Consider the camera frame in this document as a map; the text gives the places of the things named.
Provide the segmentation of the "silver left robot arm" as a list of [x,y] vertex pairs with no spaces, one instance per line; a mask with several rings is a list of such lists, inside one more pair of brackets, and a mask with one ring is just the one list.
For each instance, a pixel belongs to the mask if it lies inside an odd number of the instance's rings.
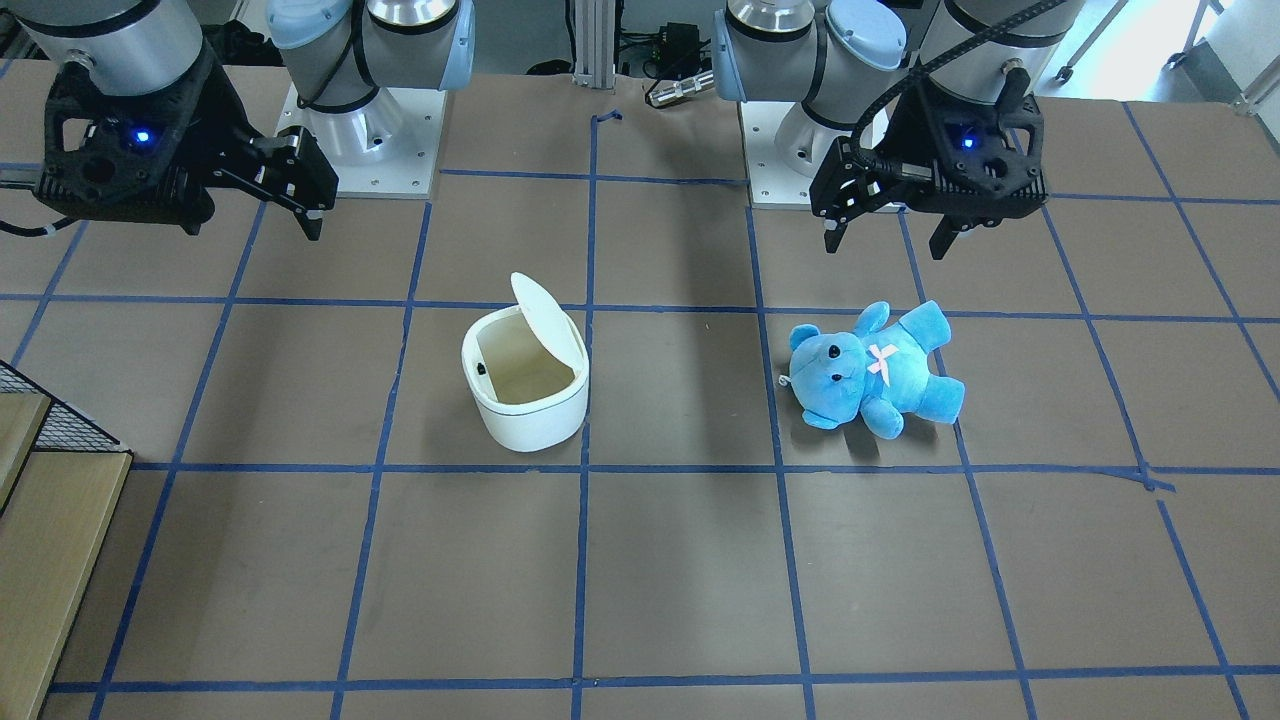
[[718,95],[790,102],[808,202],[835,252],[888,205],[938,217],[941,259],[961,234],[1050,200],[1034,83],[1079,1],[727,1],[710,38]]

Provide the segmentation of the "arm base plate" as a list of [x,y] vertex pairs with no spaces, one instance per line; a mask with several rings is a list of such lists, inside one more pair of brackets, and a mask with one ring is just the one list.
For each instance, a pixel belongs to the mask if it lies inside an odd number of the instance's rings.
[[326,114],[300,108],[291,86],[276,128],[315,135],[340,199],[429,200],[449,100],[439,90],[381,88],[364,108]]
[[739,119],[755,209],[810,210],[810,186],[841,136],[813,120],[800,102],[741,102]]

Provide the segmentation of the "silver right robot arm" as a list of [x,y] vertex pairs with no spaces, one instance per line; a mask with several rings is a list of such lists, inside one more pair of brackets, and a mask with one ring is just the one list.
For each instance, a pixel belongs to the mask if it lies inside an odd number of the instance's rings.
[[201,23],[186,1],[5,1],[58,72],[35,170],[5,170],[58,218],[197,234],[211,190],[283,208],[317,240],[344,170],[408,136],[393,88],[452,91],[472,74],[471,1],[270,1],[268,32]]

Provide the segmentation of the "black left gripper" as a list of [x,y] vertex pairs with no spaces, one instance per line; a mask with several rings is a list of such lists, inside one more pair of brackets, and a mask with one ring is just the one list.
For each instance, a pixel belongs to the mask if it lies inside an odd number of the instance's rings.
[[993,102],[974,102],[922,79],[899,99],[873,150],[836,137],[810,183],[826,251],[837,252],[850,222],[891,202],[943,215],[931,236],[936,261],[986,219],[1042,208],[1044,118],[1029,86],[1029,76],[1006,76]]

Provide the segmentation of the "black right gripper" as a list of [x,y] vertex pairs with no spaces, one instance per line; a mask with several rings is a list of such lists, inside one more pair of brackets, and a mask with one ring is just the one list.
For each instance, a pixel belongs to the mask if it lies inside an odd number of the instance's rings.
[[257,137],[214,49],[173,83],[140,96],[99,90],[68,61],[47,95],[44,160],[33,196],[65,217],[178,225],[197,234],[211,187],[273,202],[308,241],[321,237],[339,176],[316,136],[289,126]]

